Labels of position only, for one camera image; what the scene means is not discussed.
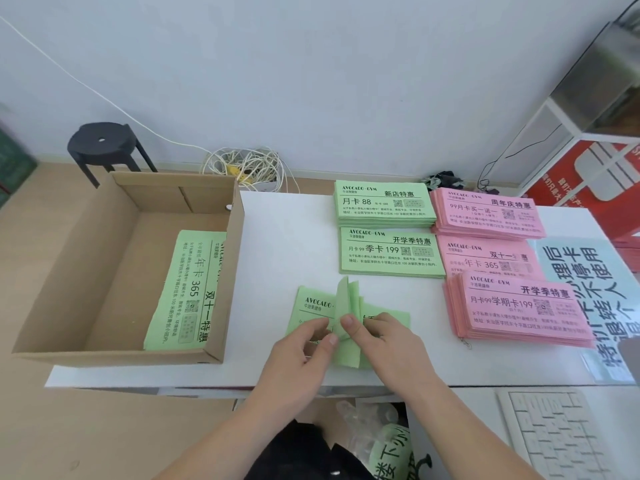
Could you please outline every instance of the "person's left hand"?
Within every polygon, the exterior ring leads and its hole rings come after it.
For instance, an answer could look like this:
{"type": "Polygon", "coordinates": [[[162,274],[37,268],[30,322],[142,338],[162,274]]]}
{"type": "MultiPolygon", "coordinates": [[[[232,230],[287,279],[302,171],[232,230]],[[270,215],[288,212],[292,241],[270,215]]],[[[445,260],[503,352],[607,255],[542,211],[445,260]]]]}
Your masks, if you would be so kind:
{"type": "Polygon", "coordinates": [[[339,339],[329,318],[302,323],[276,342],[245,407],[259,408],[286,426],[316,396],[339,339]],[[316,346],[311,340],[320,340],[316,346]]]}

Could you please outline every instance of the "white wall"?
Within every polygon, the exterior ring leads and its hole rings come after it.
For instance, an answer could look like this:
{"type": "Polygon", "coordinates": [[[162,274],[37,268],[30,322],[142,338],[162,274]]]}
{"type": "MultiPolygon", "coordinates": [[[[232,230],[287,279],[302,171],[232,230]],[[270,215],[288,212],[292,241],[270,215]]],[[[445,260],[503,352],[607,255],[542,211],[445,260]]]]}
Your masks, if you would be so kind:
{"type": "MultiPolygon", "coordinates": [[[[156,131],[294,169],[475,178],[631,0],[0,0],[156,131]]],[[[0,121],[34,154],[127,119],[0,23],[0,121]]],[[[202,153],[132,126],[156,161],[202,153]]]]}

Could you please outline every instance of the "black stool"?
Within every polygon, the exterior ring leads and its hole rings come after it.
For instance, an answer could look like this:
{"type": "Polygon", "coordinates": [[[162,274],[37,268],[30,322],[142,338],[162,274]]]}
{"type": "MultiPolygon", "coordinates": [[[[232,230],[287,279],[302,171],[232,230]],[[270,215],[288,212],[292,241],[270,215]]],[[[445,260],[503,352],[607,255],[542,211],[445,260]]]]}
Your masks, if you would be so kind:
{"type": "Polygon", "coordinates": [[[87,168],[87,165],[100,165],[107,171],[113,171],[114,165],[124,164],[131,171],[140,171],[140,167],[131,156],[134,148],[138,149],[151,171],[157,172],[155,165],[149,159],[149,155],[142,148],[129,125],[117,123],[82,125],[67,145],[67,151],[95,188],[98,188],[100,183],[87,168]]]}

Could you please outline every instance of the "white keyboard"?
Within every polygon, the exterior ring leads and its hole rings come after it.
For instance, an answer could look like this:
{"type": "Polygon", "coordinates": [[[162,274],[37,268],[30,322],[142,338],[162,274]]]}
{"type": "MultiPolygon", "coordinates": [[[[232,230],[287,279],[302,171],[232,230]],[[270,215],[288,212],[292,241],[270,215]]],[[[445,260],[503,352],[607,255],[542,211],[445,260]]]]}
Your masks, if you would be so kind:
{"type": "Polygon", "coordinates": [[[499,388],[497,394],[514,450],[544,478],[619,478],[580,391],[499,388]]]}

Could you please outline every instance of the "floor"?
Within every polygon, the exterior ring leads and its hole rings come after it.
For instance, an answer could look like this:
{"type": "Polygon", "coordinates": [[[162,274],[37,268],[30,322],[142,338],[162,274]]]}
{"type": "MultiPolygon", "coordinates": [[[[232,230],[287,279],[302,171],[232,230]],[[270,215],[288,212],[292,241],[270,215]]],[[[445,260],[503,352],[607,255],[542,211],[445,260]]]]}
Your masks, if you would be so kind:
{"type": "MultiPolygon", "coordinates": [[[[331,181],[301,178],[298,184],[303,193],[333,193],[331,181]]],[[[231,400],[44,389],[50,365],[10,357],[20,326],[92,192],[75,165],[41,164],[0,209],[4,479],[149,479],[231,414],[231,400]]],[[[346,445],[348,429],[335,403],[316,400],[298,419],[322,426],[330,444],[346,445]]]]}

